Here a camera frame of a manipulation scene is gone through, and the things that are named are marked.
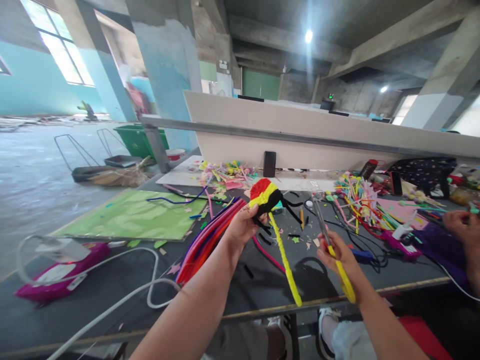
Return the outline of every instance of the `hand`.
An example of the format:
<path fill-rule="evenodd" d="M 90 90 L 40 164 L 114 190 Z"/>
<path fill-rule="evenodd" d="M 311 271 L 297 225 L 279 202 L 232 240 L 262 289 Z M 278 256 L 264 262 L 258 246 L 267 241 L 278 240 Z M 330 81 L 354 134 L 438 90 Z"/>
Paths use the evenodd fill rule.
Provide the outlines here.
<path fill-rule="evenodd" d="M 330 243 L 335 251 L 335 257 L 330 255 L 327 241 L 325 240 L 323 234 L 320 234 L 318 238 L 320 239 L 320 247 L 317 250 L 317 255 L 320 258 L 321 262 L 324 263 L 330 270 L 339 276 L 339 270 L 337 268 L 336 261 L 340 261 L 343 265 L 350 283 L 355 291 L 355 296 L 357 298 L 357 303 L 360 304 L 362 299 L 365 297 L 364 293 L 366 291 L 375 291 L 365 276 L 364 272 L 360 268 L 357 259 L 350 248 L 345 244 L 343 239 L 333 231 L 328 232 L 328 237 L 330 238 Z"/>
<path fill-rule="evenodd" d="M 244 246 L 259 230 L 259 226 L 255 225 L 252 220 L 258 211 L 259 206 L 257 204 L 252 208 L 248 204 L 242 207 L 231 220 L 223 237 Z M 266 213 L 260 216 L 260 221 L 263 224 L 267 223 Z"/>
<path fill-rule="evenodd" d="M 445 228 L 469 249 L 480 249 L 480 219 L 468 211 L 451 211 L 443 216 Z"/>

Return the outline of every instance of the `bucket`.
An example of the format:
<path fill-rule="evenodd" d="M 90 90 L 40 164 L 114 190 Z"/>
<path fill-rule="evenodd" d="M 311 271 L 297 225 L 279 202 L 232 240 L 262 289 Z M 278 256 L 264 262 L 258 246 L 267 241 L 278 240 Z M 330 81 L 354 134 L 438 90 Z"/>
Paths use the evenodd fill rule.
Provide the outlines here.
<path fill-rule="evenodd" d="M 177 161 L 180 158 L 185 156 L 185 150 L 183 149 L 168 149 L 166 151 L 166 155 L 168 156 L 168 160 L 170 161 Z"/>

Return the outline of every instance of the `green trash bin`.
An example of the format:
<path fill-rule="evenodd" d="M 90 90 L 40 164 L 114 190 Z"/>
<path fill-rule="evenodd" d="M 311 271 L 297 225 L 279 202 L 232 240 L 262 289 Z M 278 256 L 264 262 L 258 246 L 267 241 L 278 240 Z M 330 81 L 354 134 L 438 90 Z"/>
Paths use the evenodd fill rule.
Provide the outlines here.
<path fill-rule="evenodd" d="M 130 155 L 141 157 L 142 159 L 150 155 L 152 159 L 155 159 L 149 140 L 145 134 L 145 129 L 141 124 L 119 126 L 113 130 L 121 137 Z M 159 128 L 158 132 L 160 133 L 160 138 L 165 150 L 168 150 L 169 143 L 165 136 L 165 130 Z"/>

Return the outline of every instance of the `smartphone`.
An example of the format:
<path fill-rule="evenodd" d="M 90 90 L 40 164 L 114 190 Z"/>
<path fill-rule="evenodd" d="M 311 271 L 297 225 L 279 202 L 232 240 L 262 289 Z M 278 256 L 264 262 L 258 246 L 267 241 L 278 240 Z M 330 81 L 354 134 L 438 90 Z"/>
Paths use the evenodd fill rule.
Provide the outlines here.
<path fill-rule="evenodd" d="M 265 151 L 263 154 L 263 177 L 275 177 L 275 164 L 277 162 L 277 153 L 274 151 Z"/>
<path fill-rule="evenodd" d="M 402 196 L 402 179 L 398 171 L 390 171 L 391 194 L 393 196 Z"/>

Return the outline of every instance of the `scissors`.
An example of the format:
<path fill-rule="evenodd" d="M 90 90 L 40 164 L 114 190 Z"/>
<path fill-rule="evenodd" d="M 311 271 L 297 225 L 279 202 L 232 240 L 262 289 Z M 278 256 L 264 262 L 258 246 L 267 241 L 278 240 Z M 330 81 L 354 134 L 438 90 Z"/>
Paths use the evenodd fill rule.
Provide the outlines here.
<path fill-rule="evenodd" d="M 319 202 L 324 198 L 324 196 L 325 196 L 325 192 L 323 190 L 313 191 L 311 193 L 311 200 L 313 202 L 313 207 L 316 212 L 316 217 L 318 219 L 318 224 L 320 225 L 321 233 L 323 234 L 326 244 L 328 245 L 328 252 L 335 259 L 335 264 L 338 269 L 338 273 L 340 275 L 341 289 L 345 293 L 345 296 L 348 299 L 348 301 L 351 302 L 352 304 L 355 304 L 357 302 L 357 297 L 355 296 L 354 288 L 352 287 L 352 283 L 350 282 L 350 279 L 347 273 L 345 272 L 344 266 L 339 260 L 336 260 L 337 256 L 335 255 L 335 250 L 332 246 L 332 242 L 330 241 L 327 226 L 325 224 L 324 217 L 322 216 L 322 211 L 320 210 Z"/>

